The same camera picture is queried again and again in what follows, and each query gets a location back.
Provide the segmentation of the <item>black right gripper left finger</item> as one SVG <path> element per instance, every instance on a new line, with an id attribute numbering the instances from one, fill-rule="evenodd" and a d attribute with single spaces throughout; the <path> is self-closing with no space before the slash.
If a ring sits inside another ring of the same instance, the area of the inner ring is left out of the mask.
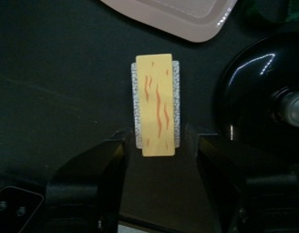
<path id="1" fill-rule="evenodd" d="M 116 233 L 130 130 L 74 157 L 47 185 L 45 233 Z"/>

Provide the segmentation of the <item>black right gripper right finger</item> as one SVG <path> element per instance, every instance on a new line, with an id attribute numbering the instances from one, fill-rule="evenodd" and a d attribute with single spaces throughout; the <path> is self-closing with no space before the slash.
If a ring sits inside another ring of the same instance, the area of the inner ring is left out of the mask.
<path id="1" fill-rule="evenodd" d="M 255 233 L 245 170 L 249 149 L 191 124 L 185 139 L 197 159 L 213 233 Z"/>

